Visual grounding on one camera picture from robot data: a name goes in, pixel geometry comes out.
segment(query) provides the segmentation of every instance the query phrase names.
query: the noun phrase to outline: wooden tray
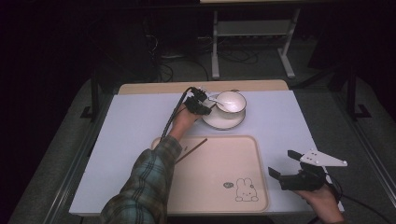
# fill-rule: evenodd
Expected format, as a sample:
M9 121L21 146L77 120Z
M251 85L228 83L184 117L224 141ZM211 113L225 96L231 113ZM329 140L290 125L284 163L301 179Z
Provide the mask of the wooden tray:
M247 135L185 137L179 158L200 143L175 166L168 214L264 212L269 202L256 140Z

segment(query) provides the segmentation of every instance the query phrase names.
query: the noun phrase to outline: white bowl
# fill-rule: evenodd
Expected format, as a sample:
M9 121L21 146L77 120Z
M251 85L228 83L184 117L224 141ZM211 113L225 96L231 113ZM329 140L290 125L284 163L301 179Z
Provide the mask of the white bowl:
M234 119L245 112L247 101L245 97L236 91L224 91L216 97L219 103L216 106L220 115L225 119Z

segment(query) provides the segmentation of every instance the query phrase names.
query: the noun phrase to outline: chopsticks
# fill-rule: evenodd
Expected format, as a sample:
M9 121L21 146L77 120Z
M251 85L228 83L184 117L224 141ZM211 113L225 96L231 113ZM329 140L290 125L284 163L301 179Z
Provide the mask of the chopsticks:
M178 159L175 164L177 164L178 162L180 162L181 160L183 160L184 158L186 158L188 155L190 155L190 153L192 153L195 149L197 149L198 147L200 147L204 142L207 141L207 138L205 138L202 142L200 142L198 145L196 145L195 147L193 147L188 153L186 153L186 155L182 156L180 159Z

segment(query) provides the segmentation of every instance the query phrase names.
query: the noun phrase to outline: hand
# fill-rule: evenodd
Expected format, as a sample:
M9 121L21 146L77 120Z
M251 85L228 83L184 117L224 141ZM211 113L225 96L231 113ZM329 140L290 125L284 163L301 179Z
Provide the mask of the hand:
M186 106L182 104L177 110L169 135L172 135L179 141L192 124L201 117L202 115L192 114Z
M329 186L323 185L323 187L314 191L295 190L294 192L311 205L323 223L344 221L344 217L338 209L337 201Z

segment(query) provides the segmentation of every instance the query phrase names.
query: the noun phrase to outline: metal stand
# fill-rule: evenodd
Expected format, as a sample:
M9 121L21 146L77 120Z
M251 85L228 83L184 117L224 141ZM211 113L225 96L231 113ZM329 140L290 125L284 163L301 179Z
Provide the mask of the metal stand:
M337 63L337 64L331 66L330 68L327 68L327 69L315 74L314 76L310 77L309 79L307 79L303 82L300 82L299 84L296 84L294 86L291 86L290 88L291 89L303 89L305 87L308 87L311 84L315 83L316 81L320 80L321 78L324 78L327 75L332 74L336 70L340 69L343 65L344 65L344 63Z
M355 100L356 100L356 73L353 66L350 66L350 76L347 83L347 95L346 95L346 111L353 120L357 118L370 118L371 115L364 105L358 105L361 110L360 113L355 112Z
M294 75L293 69L291 68L288 56L286 54L288 53L289 45L290 45L291 39L292 39L293 34L294 34L294 29L296 27L299 14L300 14L300 9L297 8L294 11L293 18L291 19L291 22L290 22L290 25L289 25L285 46L283 47L283 49L278 49L277 50L277 52L279 53L280 61L282 61L283 67L285 68L286 75L288 76L288 78L295 78L296 77Z
M99 88L98 81L96 77L96 72L93 71L91 76L91 98L92 98L92 112L90 113L90 106L85 106L84 111L82 111L82 119L91 119L91 122L96 120L99 111Z
M219 79L218 36L238 35L285 35L286 43L278 49L280 60L288 78L294 78L287 53L294 34L300 9L294 10L291 20L273 21L219 21L218 12L214 12L213 19L213 51L212 51L212 78Z

